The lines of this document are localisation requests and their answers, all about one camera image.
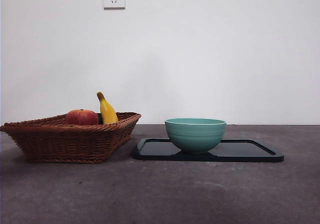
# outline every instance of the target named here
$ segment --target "bowl rim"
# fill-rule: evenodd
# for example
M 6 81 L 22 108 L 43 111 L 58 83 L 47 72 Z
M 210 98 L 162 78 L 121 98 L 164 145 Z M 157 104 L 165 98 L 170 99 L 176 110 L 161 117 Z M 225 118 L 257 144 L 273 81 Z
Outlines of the bowl rim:
M 212 120 L 212 121 L 219 121 L 219 123 L 180 123 L 180 122 L 175 122 L 174 120 L 177 119 L 198 119 L 198 120 Z M 226 121 L 224 120 L 220 120 L 220 119 L 212 119 L 212 118 L 170 118 L 165 120 L 165 123 L 173 123 L 173 124 L 180 124 L 180 125 L 204 125 L 204 126 L 208 126 L 208 125 L 222 125 L 222 124 L 227 124 Z

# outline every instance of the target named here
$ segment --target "black tray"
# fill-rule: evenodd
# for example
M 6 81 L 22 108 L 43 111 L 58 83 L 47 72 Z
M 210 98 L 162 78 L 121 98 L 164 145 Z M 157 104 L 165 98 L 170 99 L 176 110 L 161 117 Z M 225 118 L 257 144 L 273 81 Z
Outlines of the black tray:
M 282 162 L 284 155 L 254 140 L 222 139 L 204 154 L 188 154 L 170 139 L 144 138 L 137 144 L 132 157 L 139 160 L 204 161 L 204 162 Z

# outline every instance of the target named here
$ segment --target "green bowl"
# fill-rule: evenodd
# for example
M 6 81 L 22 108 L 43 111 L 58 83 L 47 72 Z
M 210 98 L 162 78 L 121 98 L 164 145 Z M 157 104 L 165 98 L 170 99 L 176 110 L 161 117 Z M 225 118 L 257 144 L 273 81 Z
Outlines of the green bowl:
M 175 118 L 165 122 L 170 141 L 186 153 L 206 153 L 224 136 L 226 122 L 204 118 Z

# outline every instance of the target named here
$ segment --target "basket rim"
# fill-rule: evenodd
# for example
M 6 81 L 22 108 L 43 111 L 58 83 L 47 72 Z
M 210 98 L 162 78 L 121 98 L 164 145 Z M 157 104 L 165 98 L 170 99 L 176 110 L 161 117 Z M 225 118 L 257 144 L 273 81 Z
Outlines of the basket rim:
M 126 126 L 128 123 L 138 121 L 138 119 L 141 117 L 141 114 L 135 113 L 135 112 L 117 112 L 117 114 L 131 114 L 131 116 L 121 119 L 115 123 L 110 124 L 97 124 L 97 125 L 77 125 L 77 124 L 39 124 L 37 122 L 43 122 L 46 120 L 54 119 L 54 118 L 63 118 L 67 115 L 60 114 L 52 117 L 47 118 L 41 118 L 41 119 L 34 119 L 34 120 L 26 120 L 26 121 L 20 121 L 20 122 L 10 122 L 10 123 L 4 123 L 0 127 L 0 131 L 6 131 L 6 127 L 8 128 L 18 128 L 18 127 L 24 127 L 24 128 L 60 128 L 60 129 L 70 129 L 70 128 L 76 128 L 76 129 L 82 129 L 82 130 L 96 130 L 99 129 L 114 129 L 116 127 Z

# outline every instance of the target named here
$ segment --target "banana stem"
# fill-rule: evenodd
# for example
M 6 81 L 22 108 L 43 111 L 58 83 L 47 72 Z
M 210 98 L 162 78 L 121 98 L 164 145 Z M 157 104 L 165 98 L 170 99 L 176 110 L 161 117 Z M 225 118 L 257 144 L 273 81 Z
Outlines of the banana stem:
M 98 92 L 96 95 L 100 101 L 105 99 L 104 95 L 101 92 Z

